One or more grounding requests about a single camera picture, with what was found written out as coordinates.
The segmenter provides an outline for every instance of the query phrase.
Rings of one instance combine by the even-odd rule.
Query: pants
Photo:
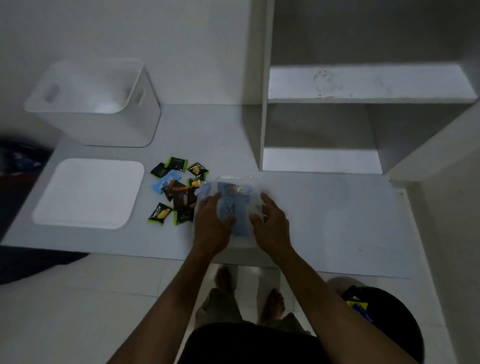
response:
[[[233,295],[213,288],[195,315],[195,328],[219,322],[241,323],[248,321],[242,319]],[[281,331],[310,335],[309,331],[302,328],[293,313],[289,313],[280,320],[267,320],[263,325]]]

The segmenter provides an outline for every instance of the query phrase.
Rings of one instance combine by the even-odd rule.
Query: clear plastic box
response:
[[[198,203],[207,196],[221,193],[217,204],[217,215],[220,221],[235,217],[237,222],[232,227],[229,245],[231,247],[248,248],[256,246],[253,226],[249,215],[257,214],[263,219],[262,200],[258,183],[253,177],[219,177],[214,181],[205,181],[199,188]]]
[[[54,63],[24,108],[93,146],[146,146],[161,112],[142,61],[134,58]]]

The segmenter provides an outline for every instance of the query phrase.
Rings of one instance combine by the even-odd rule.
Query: tile floor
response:
[[[408,200],[398,194],[409,211]],[[455,364],[442,310],[432,284],[420,238],[409,213],[402,216],[416,240],[411,279],[352,276],[399,298],[423,332],[425,363]],[[165,259],[90,254],[68,266],[0,286],[0,363],[105,363],[168,286],[182,262]],[[196,302],[201,305],[214,286],[212,264]],[[285,277],[278,269],[233,267],[242,316],[256,321],[272,287],[285,297],[287,312],[312,331]],[[319,274],[331,279],[338,274]],[[184,342],[192,331],[191,320]]]

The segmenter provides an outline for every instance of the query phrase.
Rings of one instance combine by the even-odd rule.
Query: black shirt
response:
[[[330,363],[320,341],[252,323],[219,323],[195,330],[178,364]]]

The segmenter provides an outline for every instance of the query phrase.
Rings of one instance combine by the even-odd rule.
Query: foot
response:
[[[215,286],[222,292],[233,294],[232,276],[227,266],[221,266],[215,274]]]
[[[260,315],[258,324],[262,325],[267,320],[280,320],[285,312],[285,303],[282,294],[277,289],[272,289],[267,298],[264,310]]]

